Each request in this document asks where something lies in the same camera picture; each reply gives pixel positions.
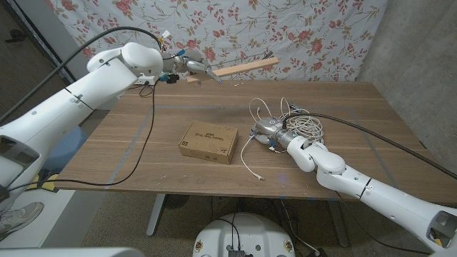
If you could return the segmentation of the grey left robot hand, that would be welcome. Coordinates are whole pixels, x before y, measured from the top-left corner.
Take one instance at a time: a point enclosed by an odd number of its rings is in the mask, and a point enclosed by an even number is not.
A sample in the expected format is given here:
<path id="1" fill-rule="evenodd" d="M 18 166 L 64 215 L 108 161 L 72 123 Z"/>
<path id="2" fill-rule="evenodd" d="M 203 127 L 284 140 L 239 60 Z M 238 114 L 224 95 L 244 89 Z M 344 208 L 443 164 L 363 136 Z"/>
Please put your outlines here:
<path id="1" fill-rule="evenodd" d="M 177 54 L 170 54 L 165 51 L 161 56 L 164 62 L 164 73 L 186 73 L 189 71 L 193 74 L 206 74 L 213 80 L 222 82 L 221 78 L 212 71 L 208 61 L 197 51 L 182 49 Z"/>

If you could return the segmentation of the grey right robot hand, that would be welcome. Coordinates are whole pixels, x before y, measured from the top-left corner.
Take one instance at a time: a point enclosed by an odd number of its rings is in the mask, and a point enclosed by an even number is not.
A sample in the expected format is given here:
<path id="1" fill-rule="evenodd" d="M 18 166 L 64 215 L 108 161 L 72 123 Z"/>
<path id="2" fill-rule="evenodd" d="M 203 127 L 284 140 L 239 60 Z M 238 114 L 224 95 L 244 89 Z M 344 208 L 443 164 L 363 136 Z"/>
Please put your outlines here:
<path id="1" fill-rule="evenodd" d="M 275 119 L 260 119 L 251 127 L 251 135 L 260 143 L 269 146 L 281 146 L 287 149 L 296 141 L 297 135 L 283 127 L 283 122 Z"/>

